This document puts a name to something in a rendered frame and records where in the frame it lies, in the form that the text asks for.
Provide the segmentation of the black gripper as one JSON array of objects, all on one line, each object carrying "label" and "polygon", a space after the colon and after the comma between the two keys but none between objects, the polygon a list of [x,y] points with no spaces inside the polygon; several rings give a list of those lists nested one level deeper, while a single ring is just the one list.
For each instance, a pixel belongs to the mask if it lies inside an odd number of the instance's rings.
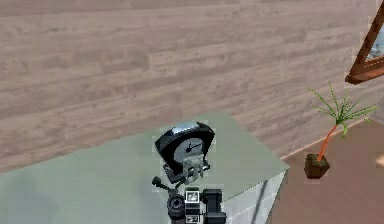
[{"label": "black gripper", "polygon": [[175,189],[172,189],[164,185],[158,176],[154,176],[152,184],[168,192],[167,210],[168,216],[171,220],[171,224],[185,224],[185,199],[184,196],[179,194],[178,188],[186,182],[186,178],[182,178],[176,185]]}]

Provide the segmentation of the pale green table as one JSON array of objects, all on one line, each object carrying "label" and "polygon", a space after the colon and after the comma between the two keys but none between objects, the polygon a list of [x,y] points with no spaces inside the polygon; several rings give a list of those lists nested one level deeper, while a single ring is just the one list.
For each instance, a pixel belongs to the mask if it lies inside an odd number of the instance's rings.
[{"label": "pale green table", "polygon": [[[210,169],[196,180],[223,192],[228,224],[266,224],[288,165],[223,112],[198,116],[215,131]],[[0,224],[171,224],[156,128],[0,174]]]}]

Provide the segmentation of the green house plant brown pot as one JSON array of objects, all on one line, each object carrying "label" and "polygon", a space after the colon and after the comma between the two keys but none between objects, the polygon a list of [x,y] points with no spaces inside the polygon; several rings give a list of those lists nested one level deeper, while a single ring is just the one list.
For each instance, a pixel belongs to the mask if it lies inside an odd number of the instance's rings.
[{"label": "green house plant brown pot", "polygon": [[319,152],[306,155],[303,170],[307,179],[321,179],[330,169],[330,163],[325,156],[325,151],[332,135],[339,126],[342,127],[342,138],[345,138],[348,134],[347,121],[358,120],[364,117],[366,122],[371,123],[372,120],[368,118],[367,115],[377,110],[377,103],[357,109],[357,105],[364,97],[360,97],[357,101],[353,102],[349,97],[349,91],[347,89],[344,90],[343,98],[339,101],[331,83],[328,83],[328,87],[333,105],[328,103],[318,91],[309,88],[309,91],[324,104],[324,107],[317,108],[318,112],[330,116],[333,119],[333,125],[327,132]]}]

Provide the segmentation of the brown wooden window frame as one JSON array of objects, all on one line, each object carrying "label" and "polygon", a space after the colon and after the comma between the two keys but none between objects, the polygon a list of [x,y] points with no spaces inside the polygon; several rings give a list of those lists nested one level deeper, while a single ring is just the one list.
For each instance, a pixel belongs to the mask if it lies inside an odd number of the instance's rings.
[{"label": "brown wooden window frame", "polygon": [[384,76],[384,0],[380,0],[374,19],[345,77],[349,84],[358,85]]}]

